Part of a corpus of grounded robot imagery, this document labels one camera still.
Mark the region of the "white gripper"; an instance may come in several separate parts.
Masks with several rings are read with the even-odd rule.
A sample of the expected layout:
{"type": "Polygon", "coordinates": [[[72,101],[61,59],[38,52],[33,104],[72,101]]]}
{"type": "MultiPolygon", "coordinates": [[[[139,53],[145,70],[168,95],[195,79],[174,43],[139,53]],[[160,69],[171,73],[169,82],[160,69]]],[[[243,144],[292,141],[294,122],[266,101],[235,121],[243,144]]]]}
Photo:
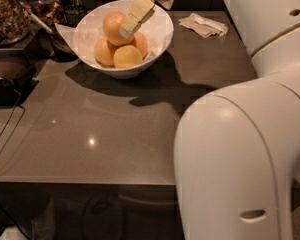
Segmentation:
{"type": "MultiPolygon", "coordinates": [[[[174,0],[156,0],[170,10],[174,0]]],[[[148,17],[155,5],[155,0],[132,0],[130,8],[120,26],[120,34],[124,38],[131,38],[141,27],[142,22],[148,17]]]]}

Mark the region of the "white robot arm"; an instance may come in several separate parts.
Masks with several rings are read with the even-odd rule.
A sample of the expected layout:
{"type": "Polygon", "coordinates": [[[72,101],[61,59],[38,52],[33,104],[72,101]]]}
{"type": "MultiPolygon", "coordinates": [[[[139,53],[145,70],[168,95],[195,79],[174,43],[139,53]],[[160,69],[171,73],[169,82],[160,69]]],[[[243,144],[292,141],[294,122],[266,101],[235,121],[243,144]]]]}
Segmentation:
{"type": "Polygon", "coordinates": [[[293,240],[300,164],[300,0],[223,0],[256,79],[183,114],[174,171],[185,240],[293,240]]]}

